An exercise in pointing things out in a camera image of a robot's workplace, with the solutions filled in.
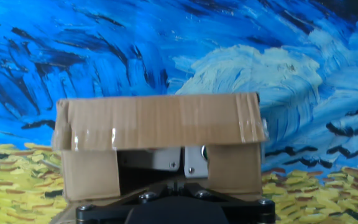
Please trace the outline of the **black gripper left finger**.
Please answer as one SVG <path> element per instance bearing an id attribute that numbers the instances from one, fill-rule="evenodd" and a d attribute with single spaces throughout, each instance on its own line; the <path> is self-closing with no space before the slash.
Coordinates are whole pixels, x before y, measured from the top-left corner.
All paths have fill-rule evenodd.
<path id="1" fill-rule="evenodd" d="M 133 209 L 168 196 L 167 184 L 154 184 L 146 190 L 108 205 L 83 204 L 76 208 L 76 224 L 125 223 Z"/>

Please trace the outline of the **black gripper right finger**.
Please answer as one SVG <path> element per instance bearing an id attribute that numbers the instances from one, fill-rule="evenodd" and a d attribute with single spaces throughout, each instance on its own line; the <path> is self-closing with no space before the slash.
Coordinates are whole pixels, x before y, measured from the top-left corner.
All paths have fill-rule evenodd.
<path id="1" fill-rule="evenodd" d="M 206 189 L 196 183 L 184 184 L 184 196 L 209 205 L 217 205 L 223 210 L 229 223 L 275 223 L 275 203 L 267 198 L 243 201 Z"/>

